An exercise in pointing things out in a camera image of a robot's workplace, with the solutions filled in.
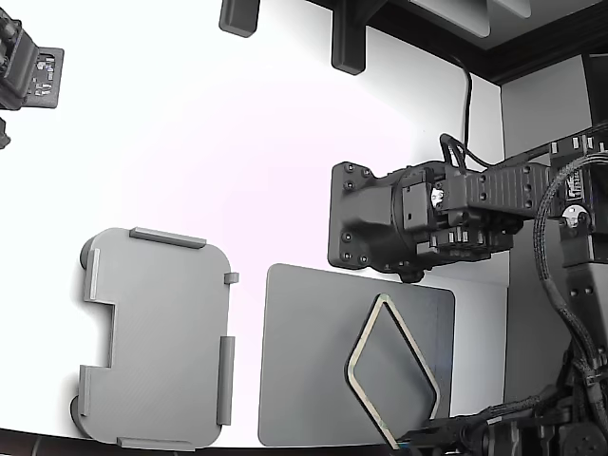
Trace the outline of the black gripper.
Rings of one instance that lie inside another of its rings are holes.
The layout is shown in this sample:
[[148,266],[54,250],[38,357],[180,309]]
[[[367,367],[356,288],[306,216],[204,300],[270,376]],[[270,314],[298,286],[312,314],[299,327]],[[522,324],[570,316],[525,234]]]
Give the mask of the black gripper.
[[400,448],[475,450],[484,456],[549,456],[560,454],[562,412],[486,421],[431,420],[398,440]]

